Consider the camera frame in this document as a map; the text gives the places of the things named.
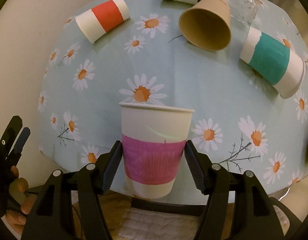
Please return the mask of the person's left hand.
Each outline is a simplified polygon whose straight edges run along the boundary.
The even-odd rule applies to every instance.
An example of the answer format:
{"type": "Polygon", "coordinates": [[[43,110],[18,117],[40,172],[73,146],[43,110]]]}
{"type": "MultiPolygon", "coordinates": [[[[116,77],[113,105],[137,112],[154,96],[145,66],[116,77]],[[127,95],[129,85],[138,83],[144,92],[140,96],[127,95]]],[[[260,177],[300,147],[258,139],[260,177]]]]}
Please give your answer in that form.
{"type": "Polygon", "coordinates": [[[25,195],[25,192],[29,189],[29,184],[25,178],[19,178],[19,171],[16,166],[11,167],[11,173],[15,176],[15,180],[12,182],[10,191],[12,193],[12,197],[15,197],[17,203],[20,204],[21,212],[7,210],[5,219],[7,224],[17,234],[21,235],[26,223],[25,215],[30,213],[36,200],[36,196],[34,194],[25,195]]]}

